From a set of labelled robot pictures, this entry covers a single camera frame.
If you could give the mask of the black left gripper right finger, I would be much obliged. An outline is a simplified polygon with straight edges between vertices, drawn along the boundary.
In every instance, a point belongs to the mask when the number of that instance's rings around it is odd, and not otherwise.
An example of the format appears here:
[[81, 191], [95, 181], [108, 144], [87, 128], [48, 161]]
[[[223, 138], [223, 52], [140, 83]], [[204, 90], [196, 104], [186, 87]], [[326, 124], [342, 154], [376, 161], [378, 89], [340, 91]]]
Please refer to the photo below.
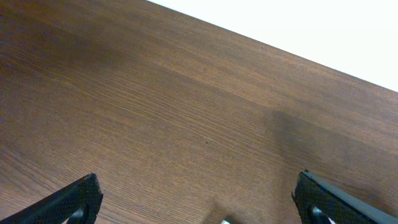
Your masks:
[[292, 192], [302, 223], [397, 224], [397, 218], [317, 177], [300, 172]]

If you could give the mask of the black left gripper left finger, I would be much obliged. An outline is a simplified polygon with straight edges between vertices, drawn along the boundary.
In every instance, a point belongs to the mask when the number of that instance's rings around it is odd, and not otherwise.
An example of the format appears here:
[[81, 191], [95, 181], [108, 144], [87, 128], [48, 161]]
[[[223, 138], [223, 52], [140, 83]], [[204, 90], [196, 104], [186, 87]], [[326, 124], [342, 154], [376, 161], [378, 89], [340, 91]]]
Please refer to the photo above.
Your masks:
[[88, 174], [25, 209], [5, 223], [94, 224], [103, 200], [96, 174]]

